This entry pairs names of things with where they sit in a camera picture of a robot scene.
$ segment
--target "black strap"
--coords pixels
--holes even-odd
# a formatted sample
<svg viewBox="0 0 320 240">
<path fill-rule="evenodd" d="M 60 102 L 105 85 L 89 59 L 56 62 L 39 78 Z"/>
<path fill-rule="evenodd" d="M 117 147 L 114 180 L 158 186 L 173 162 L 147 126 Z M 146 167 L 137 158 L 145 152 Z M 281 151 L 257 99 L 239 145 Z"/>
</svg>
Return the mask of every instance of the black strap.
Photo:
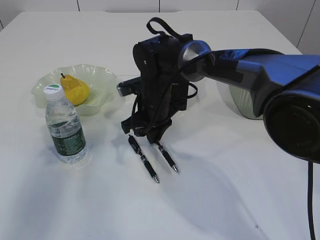
<svg viewBox="0 0 320 240">
<path fill-rule="evenodd" d="M 166 31 L 168 34 L 170 34 L 171 36 L 175 37 L 176 39 L 178 39 L 181 35 L 176 33 L 164 20 L 162 20 L 159 17 L 153 17 L 151 18 L 148 23 L 146 24 L 146 28 L 150 31 L 150 33 L 152 34 L 160 34 L 161 36 L 166 35 L 166 33 L 164 31 L 157 31 L 155 30 L 150 23 L 155 22 L 157 24 L 160 24 Z"/>
<path fill-rule="evenodd" d="M 197 88 L 196 85 L 194 85 L 194 84 L 191 83 L 191 82 L 189 82 L 189 86 L 193 87 L 193 88 L 195 89 L 195 92 L 192 93 L 191 95 L 188 95 L 186 98 L 187 98 L 187 99 L 192 99 L 192 98 L 194 98 L 194 97 L 197 95 L 197 93 L 198 93 L 198 88 Z"/>
</svg>

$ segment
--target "glass bowl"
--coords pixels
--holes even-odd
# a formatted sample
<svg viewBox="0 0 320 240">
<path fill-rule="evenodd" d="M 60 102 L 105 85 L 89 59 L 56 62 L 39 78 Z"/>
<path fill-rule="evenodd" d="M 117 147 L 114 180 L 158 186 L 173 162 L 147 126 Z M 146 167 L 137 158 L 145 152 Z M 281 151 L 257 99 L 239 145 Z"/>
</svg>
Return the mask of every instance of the glass bowl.
<svg viewBox="0 0 320 240">
<path fill-rule="evenodd" d="M 35 105 L 43 109 L 47 106 L 44 87 L 49 84 L 60 84 L 61 73 L 71 75 L 82 80 L 90 87 L 89 97 L 84 103 L 75 107 L 79 116 L 93 116 L 97 114 L 105 103 L 113 102 L 117 96 L 117 76 L 104 67 L 79 64 L 60 67 L 40 78 L 32 88 Z"/>
</svg>

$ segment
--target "pen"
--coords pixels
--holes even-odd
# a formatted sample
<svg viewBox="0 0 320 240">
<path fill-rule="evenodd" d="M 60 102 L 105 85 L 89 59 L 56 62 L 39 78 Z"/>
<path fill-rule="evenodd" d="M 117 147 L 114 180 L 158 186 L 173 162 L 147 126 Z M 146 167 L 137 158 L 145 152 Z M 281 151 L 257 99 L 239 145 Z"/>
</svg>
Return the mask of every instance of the pen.
<svg viewBox="0 0 320 240">
<path fill-rule="evenodd" d="M 136 154 L 138 154 L 140 156 L 141 161 L 143 162 L 145 168 L 148 170 L 151 178 L 158 184 L 160 183 L 159 178 L 155 172 L 155 170 L 153 169 L 153 167 L 151 166 L 150 162 L 148 161 L 147 157 L 143 154 L 139 144 L 137 143 L 136 139 L 134 138 L 134 136 L 129 134 L 129 139 L 128 139 L 129 144 L 131 145 L 131 147 L 133 148 L 133 150 L 135 151 Z"/>
<path fill-rule="evenodd" d="M 175 170 L 177 173 L 179 173 L 179 170 L 177 168 L 176 163 L 172 160 L 171 156 L 169 155 L 169 153 L 165 150 L 164 146 L 162 146 L 160 144 L 160 142 L 156 143 L 160 152 L 162 153 L 162 155 L 164 156 L 165 160 L 168 162 L 168 164 L 170 165 L 170 167 Z"/>
</svg>

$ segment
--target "yellow pear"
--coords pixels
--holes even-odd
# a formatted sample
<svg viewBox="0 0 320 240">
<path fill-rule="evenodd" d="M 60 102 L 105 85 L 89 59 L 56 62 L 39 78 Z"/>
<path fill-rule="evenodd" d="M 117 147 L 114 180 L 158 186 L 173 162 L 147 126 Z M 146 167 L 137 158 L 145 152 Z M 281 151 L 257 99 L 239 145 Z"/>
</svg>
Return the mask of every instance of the yellow pear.
<svg viewBox="0 0 320 240">
<path fill-rule="evenodd" d="M 65 97 L 75 106 L 82 104 L 90 94 L 90 87 L 80 79 L 71 75 L 63 75 L 60 79 Z"/>
</svg>

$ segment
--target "plastic bottle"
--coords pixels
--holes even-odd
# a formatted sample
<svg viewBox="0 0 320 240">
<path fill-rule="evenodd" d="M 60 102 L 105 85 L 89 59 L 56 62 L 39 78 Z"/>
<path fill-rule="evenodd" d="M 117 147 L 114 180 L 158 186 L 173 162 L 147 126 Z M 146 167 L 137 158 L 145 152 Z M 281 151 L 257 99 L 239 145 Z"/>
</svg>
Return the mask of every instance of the plastic bottle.
<svg viewBox="0 0 320 240">
<path fill-rule="evenodd" d="M 64 163 L 76 163 L 87 153 L 86 140 L 76 109 L 65 97 L 61 85 L 51 84 L 43 91 L 48 102 L 45 121 L 58 158 Z"/>
</svg>

